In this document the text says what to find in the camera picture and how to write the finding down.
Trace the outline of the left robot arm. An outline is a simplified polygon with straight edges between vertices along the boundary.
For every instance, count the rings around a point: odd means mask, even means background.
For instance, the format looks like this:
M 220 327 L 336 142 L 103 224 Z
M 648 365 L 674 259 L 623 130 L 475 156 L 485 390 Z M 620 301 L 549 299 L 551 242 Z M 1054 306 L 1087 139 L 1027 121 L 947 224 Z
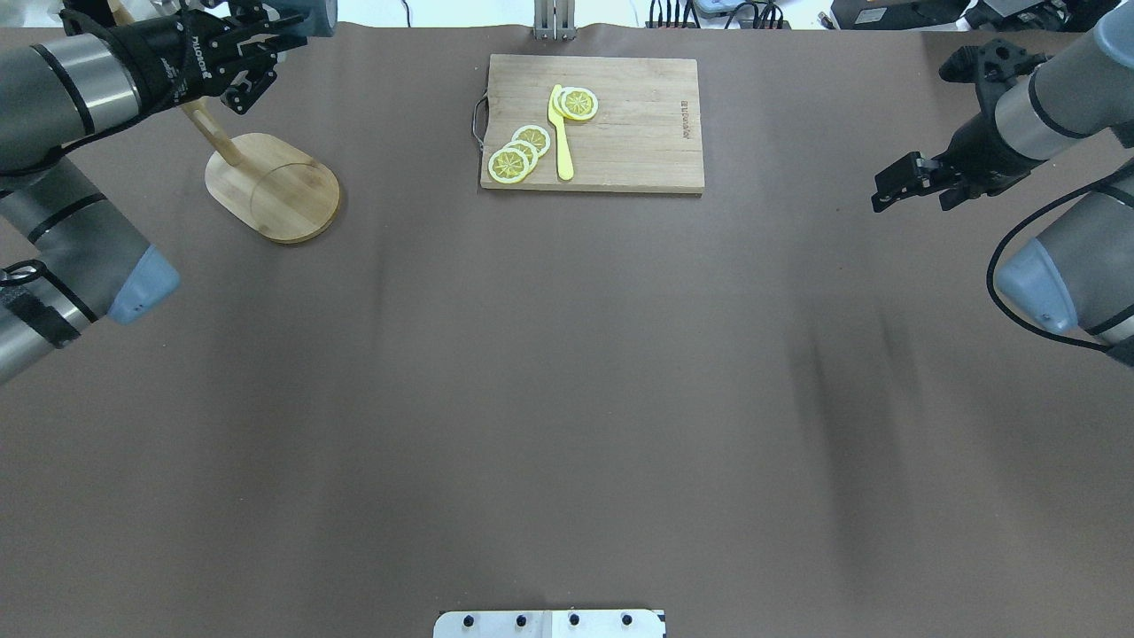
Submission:
M 70 160 L 194 97 L 246 113 L 281 53 L 330 37 L 335 1 L 170 1 L 119 24 L 109 5 L 65 1 L 65 36 L 5 50 L 5 221 L 35 247 L 3 269 L 1 376 L 16 378 L 100 318 L 130 324 L 181 283 L 154 243 Z

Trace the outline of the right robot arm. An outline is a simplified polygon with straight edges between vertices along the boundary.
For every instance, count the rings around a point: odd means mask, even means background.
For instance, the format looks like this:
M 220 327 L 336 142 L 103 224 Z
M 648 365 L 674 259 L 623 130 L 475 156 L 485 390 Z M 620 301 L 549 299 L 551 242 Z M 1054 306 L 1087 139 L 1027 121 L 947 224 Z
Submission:
M 1082 142 L 1111 134 L 1131 148 L 1131 3 L 1098 17 L 1061 52 L 1005 39 L 953 50 L 941 80 L 975 90 L 976 113 L 943 151 L 905 153 L 874 177 L 871 206 L 937 197 L 949 211 L 993 198 Z M 1131 161 L 1021 218 L 996 243 L 984 286 L 993 306 L 1032 334 L 1117 361 L 1133 360 Z

